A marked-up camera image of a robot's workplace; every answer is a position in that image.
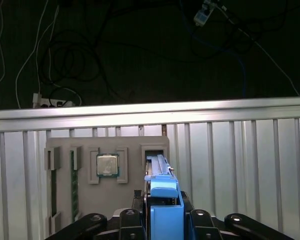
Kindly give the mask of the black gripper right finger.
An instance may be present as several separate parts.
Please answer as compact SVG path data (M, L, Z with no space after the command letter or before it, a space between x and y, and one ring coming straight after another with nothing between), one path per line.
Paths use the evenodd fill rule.
M195 209L186 192L181 192L185 209L186 240L289 240L290 237L241 213L224 220L203 209Z

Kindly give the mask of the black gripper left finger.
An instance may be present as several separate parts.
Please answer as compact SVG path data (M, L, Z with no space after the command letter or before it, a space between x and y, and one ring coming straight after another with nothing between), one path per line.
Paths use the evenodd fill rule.
M131 208L118 209L110 219L90 213L57 231L48 240L142 240L144 238L144 195L134 191Z

